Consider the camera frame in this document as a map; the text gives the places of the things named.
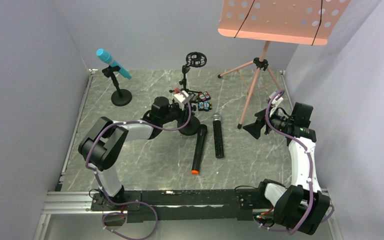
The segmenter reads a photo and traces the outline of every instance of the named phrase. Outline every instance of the marble floor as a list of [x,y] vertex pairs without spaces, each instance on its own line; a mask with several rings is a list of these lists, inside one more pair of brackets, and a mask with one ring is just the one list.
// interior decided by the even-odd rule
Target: marble floor
[[[132,79],[118,77],[120,87],[133,95],[126,106],[114,106],[111,94],[115,88],[110,79],[96,72],[81,114],[72,151],[69,156],[62,191],[88,191],[98,186],[93,173],[85,168],[85,161],[78,153],[80,141],[99,117],[111,120],[138,120],[151,108],[154,98],[172,99],[169,89],[179,87],[180,70],[131,70]],[[220,70],[191,69],[187,75],[188,88],[208,91],[212,110],[197,111],[196,116],[208,126],[200,175],[192,175],[196,135],[184,136],[178,131],[163,131],[153,140],[125,142],[116,162],[118,176],[127,190],[192,190],[232,189],[238,185],[258,186],[264,179],[289,185],[291,182],[291,157],[286,139],[274,132],[254,139],[245,130],[237,129],[247,99],[247,87],[237,72],[222,79]],[[251,82],[254,70],[241,71]],[[280,84],[278,71],[274,71]],[[255,89],[273,82],[268,72],[260,75]],[[254,114],[266,108],[269,94],[276,91],[273,83],[255,93],[250,101],[243,125],[255,121]],[[286,94],[281,106],[288,112],[291,107]],[[223,117],[222,130],[225,158],[217,159],[214,150],[211,115]],[[164,125],[176,126],[176,122]]]

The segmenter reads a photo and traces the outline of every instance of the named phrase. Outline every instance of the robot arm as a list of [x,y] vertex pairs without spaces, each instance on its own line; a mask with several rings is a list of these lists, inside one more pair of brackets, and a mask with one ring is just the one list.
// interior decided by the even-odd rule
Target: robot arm
[[[281,183],[266,179],[258,186],[258,190],[262,193],[262,197],[269,200],[274,206],[273,222],[288,229],[295,228],[306,210],[311,207],[310,214],[300,225],[298,231],[312,235],[330,205],[330,198],[322,194],[317,180],[316,168],[314,167],[316,132],[308,128],[313,107],[297,102],[291,115],[287,115],[285,112],[283,112],[284,115],[280,115],[279,101],[282,101],[281,97],[277,101],[272,101],[269,108],[268,120],[270,124],[276,130],[293,136],[295,140],[303,143],[307,150],[305,151],[297,141],[287,138],[286,143],[292,160],[291,185],[286,188]],[[256,139],[260,137],[262,127],[265,126],[265,135],[268,135],[272,130],[268,126],[265,113],[266,109],[256,113],[257,120],[255,123],[243,127],[244,130]],[[309,179],[310,161],[307,153],[311,156],[313,166],[311,180]],[[310,194],[310,184],[312,186],[312,194]],[[310,195],[314,197],[311,206],[308,204]]]
[[[181,93],[174,94],[174,100],[171,104],[166,97],[157,97],[152,104],[151,110],[147,111],[142,119],[114,126],[102,136],[106,141],[103,139],[98,141],[88,166],[96,171],[100,185],[102,185],[102,188],[105,189],[112,201],[115,203],[123,203],[125,201],[124,187],[120,182],[115,167],[123,144],[138,139],[154,139],[162,131],[156,127],[161,128],[164,124],[175,120],[182,125],[187,119],[185,117],[188,113],[186,108],[182,110],[187,101],[189,101],[189,96],[185,91],[183,91],[183,95]],[[79,153],[85,159],[100,132],[113,123],[119,122],[112,121],[107,117],[101,117],[90,129],[78,147]],[[188,125],[188,128],[192,129],[193,132],[195,127]]]

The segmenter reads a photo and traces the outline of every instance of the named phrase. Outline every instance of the gray wall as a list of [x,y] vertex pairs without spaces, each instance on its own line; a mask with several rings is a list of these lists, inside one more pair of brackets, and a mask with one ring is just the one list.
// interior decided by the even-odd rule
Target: gray wall
[[[263,50],[264,41],[219,34],[222,0],[52,1],[89,68],[105,67],[95,55],[99,48],[127,69],[181,69],[194,51],[208,57],[206,68],[231,69]],[[273,42],[267,54],[271,68],[286,69],[296,48]]]
[[89,71],[48,0],[0,0],[0,240],[32,239]]
[[317,176],[344,239],[384,239],[384,0],[353,0],[342,18],[325,47],[298,47],[286,85],[314,106]]

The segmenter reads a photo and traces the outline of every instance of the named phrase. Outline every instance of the microphone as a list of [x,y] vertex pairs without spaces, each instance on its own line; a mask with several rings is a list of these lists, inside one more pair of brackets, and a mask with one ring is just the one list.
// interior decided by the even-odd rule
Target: microphone
[[111,67],[117,67],[119,66],[120,67],[120,70],[118,71],[123,77],[125,77],[126,79],[132,79],[132,76],[130,76],[129,72],[126,71],[126,69],[124,69],[116,60],[113,59],[113,57],[111,56],[110,53],[108,53],[107,51],[105,51],[103,48],[100,48],[96,51],[96,55],[98,56],[98,58],[110,65]]
[[222,136],[222,116],[219,113],[214,113],[211,117],[212,128],[214,130],[214,148],[215,157],[222,159],[225,157],[223,149],[223,136]]
[[195,154],[193,155],[192,170],[190,171],[194,175],[200,174],[201,159],[203,156],[203,149],[204,149],[206,136],[207,136],[207,125],[205,124],[199,125],[197,138],[196,138]]

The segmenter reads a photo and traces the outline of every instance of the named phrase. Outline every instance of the pink music stand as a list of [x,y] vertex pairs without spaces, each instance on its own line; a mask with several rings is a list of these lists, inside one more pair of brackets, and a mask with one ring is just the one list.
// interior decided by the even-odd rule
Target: pink music stand
[[[219,78],[256,63],[248,97],[237,128],[242,127],[248,104],[265,61],[270,42],[325,45],[351,0],[224,0],[218,32],[226,37],[265,40],[257,59],[218,75]],[[266,66],[277,88],[280,85]]]

